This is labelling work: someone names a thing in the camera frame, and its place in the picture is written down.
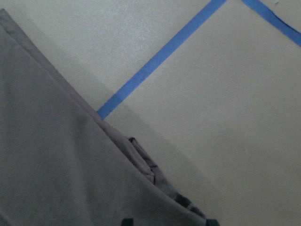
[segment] gray cloth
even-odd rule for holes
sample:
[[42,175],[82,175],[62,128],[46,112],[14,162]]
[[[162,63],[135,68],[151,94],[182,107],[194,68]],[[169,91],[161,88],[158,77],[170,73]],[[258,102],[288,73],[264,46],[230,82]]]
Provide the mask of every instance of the gray cloth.
[[126,221],[204,226],[206,217],[0,10],[0,226]]

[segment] painter's tape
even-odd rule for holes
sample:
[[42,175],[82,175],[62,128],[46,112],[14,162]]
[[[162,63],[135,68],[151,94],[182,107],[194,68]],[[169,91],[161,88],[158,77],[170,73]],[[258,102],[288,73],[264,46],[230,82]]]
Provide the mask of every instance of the painter's tape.
[[185,42],[226,0],[211,0],[158,53],[156,53],[130,80],[128,80],[98,111],[105,119],[126,99],[160,64]]
[[286,24],[272,10],[259,0],[242,0],[247,6],[266,19],[271,25],[279,29],[284,35],[301,47],[301,33]]

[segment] folded cloth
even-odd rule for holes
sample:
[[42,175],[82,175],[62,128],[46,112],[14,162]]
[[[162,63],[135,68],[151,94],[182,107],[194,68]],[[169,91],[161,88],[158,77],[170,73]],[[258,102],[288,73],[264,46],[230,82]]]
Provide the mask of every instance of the folded cloth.
[[0,10],[0,226],[205,226]]

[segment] floor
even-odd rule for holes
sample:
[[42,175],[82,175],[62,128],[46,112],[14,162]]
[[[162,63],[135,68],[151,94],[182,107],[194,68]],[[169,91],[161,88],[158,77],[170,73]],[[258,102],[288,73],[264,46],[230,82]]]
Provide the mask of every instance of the floor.
[[[97,111],[209,2],[0,0],[0,8]],[[262,2],[301,32],[298,1]],[[299,226],[300,59],[298,44],[227,0],[105,120],[137,138],[221,226]]]

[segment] blue tape strip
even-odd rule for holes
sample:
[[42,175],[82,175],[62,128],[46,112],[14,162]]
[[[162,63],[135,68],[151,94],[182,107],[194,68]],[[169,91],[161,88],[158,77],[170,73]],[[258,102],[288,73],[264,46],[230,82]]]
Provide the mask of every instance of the blue tape strip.
[[105,119],[126,99],[161,63],[163,63],[183,42],[185,42],[226,0],[211,0],[192,20],[188,22],[152,59],[150,59],[130,80],[126,82],[98,111]]
[[266,19],[271,25],[279,29],[284,35],[301,47],[301,33],[286,24],[273,11],[259,0],[242,0],[247,6]]

